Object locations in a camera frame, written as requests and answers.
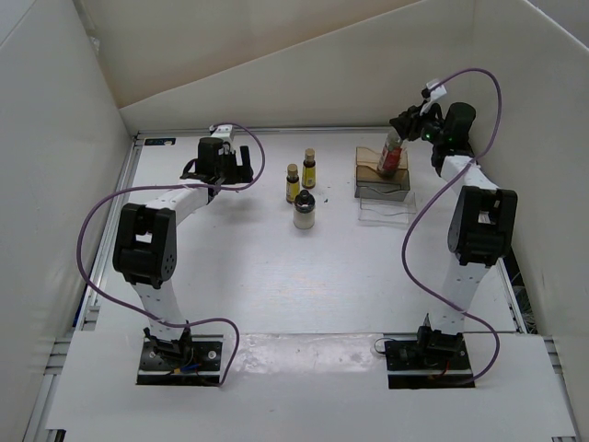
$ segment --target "mounting plate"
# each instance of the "mounting plate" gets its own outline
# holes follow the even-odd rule
[[[214,387],[220,380],[221,355],[223,343],[208,341],[199,336],[192,336],[194,359],[198,361],[198,371],[172,373],[170,366],[153,353],[154,344],[145,339],[137,370],[137,385],[190,385]]]
[[[417,347],[417,339],[385,341],[388,388],[390,390],[469,389],[474,382],[456,383],[472,378],[466,343],[450,361],[439,357],[424,358]]]

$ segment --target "white table surface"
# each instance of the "white table surface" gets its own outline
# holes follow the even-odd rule
[[[136,386],[147,322],[103,301],[97,328],[74,335],[48,428],[65,429],[65,442],[549,442],[574,434],[542,339],[511,333],[497,269],[480,284],[471,309],[506,332],[491,372],[475,389],[389,390],[385,360],[371,350],[382,336],[376,332],[416,332],[430,299],[401,269],[406,228],[358,221],[354,149],[378,148],[384,136],[261,138],[268,163],[260,182],[247,192],[222,193],[179,228],[173,280],[182,311],[190,320],[226,316],[245,333],[227,383],[222,389]],[[134,184],[175,182],[197,141],[145,147]],[[284,201],[284,176],[307,147],[317,151],[318,208],[317,224],[303,232]],[[426,145],[411,147],[419,207],[443,184],[429,155]],[[252,157],[257,167],[254,148]],[[154,196],[145,192],[132,200]],[[445,235],[455,200],[452,194],[442,198],[410,243],[411,267],[436,288],[449,259]],[[103,281],[113,295],[139,304],[110,266]],[[472,322],[466,327],[481,330]],[[193,331],[225,334],[225,366],[235,336],[223,326]],[[263,334],[271,332],[280,334]],[[488,333],[466,339],[478,372],[491,357],[493,339]]]
[[[549,442],[573,436],[541,337],[504,334],[475,389],[389,390],[378,335],[245,336],[222,389],[136,386],[142,340],[78,331],[48,420],[65,442]],[[475,371],[493,339],[468,334]]]
[[[196,156],[199,136],[173,146],[144,146],[133,185],[176,183]],[[432,301],[403,272],[400,246],[407,226],[367,226],[359,221],[354,193],[355,147],[379,150],[385,134],[268,134],[260,137],[267,165],[251,189],[222,192],[178,229],[178,267],[172,278],[188,320],[225,316],[247,333],[416,332]],[[248,144],[257,171],[260,154]],[[285,200],[289,163],[299,165],[305,149],[316,150],[316,224],[293,225]],[[418,208],[444,184],[430,166],[431,148],[410,145],[411,185]],[[160,192],[138,192],[144,203]],[[446,234],[456,196],[448,192],[416,229],[410,267],[424,283],[440,289],[451,259]],[[116,297],[139,305],[138,296],[109,262],[103,281]],[[515,330],[505,281],[493,268],[480,284],[471,312],[498,331]],[[103,302],[97,331],[141,334],[146,320]],[[467,320],[467,331],[485,331]],[[205,326],[195,332],[226,332]]]

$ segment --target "white container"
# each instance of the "white container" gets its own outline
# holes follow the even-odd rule
[[[303,230],[315,225],[315,198],[309,191],[301,191],[294,198],[293,222]]]

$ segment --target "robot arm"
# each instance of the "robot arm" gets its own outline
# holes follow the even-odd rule
[[[212,136],[202,138],[198,157],[186,165],[180,184],[251,182],[248,147],[240,147],[242,165],[238,166],[233,136],[233,127],[222,125]],[[177,226],[216,194],[215,188],[187,187],[168,191],[147,204],[126,204],[121,209],[112,258],[114,269],[132,285],[144,309],[165,322],[186,322],[171,282],[177,264]],[[190,329],[169,328],[155,320],[149,320],[149,325],[144,333],[154,343],[155,353],[171,365],[190,356]]]
[[[446,157],[442,178],[453,179],[472,160],[471,157]],[[497,260],[511,247],[517,195],[499,189],[473,164],[452,189],[458,203],[448,230],[448,249],[452,253],[442,293],[468,311],[479,283]],[[430,327],[442,334],[458,335],[464,330],[464,316],[436,302],[428,315]]]
[[[433,101],[445,91],[434,95],[434,89],[430,95],[432,83],[437,82],[422,91],[421,106],[411,106],[390,124],[404,140],[421,138],[432,143],[432,166],[450,181],[473,161],[469,131],[476,111],[467,103],[453,103],[443,118],[441,107]],[[499,189],[477,164],[472,164],[452,189],[458,202],[448,230],[452,257],[442,293],[466,312],[483,276],[511,248],[517,195]],[[464,315],[436,300],[418,330],[416,354],[423,360],[450,360],[463,348],[463,331]]]

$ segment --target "white wall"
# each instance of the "white wall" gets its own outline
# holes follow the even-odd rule
[[[406,6],[157,94],[121,114],[131,134],[227,120],[387,124],[420,101],[427,81],[470,64],[473,8],[472,0]]]
[[[587,0],[530,0],[563,28],[589,46],[589,2]]]
[[[589,438],[589,51],[522,0],[478,0],[475,65],[502,85],[496,146],[482,161],[519,195],[514,252],[538,328],[555,337],[583,440]],[[474,145],[487,143],[494,89],[472,76]]]
[[[2,0],[0,2],[0,45],[33,3],[34,0]]]
[[[120,106],[418,0],[77,0]]]
[[[0,438],[19,441],[80,297],[77,231],[130,139],[70,0],[32,6],[0,46],[0,80]]]

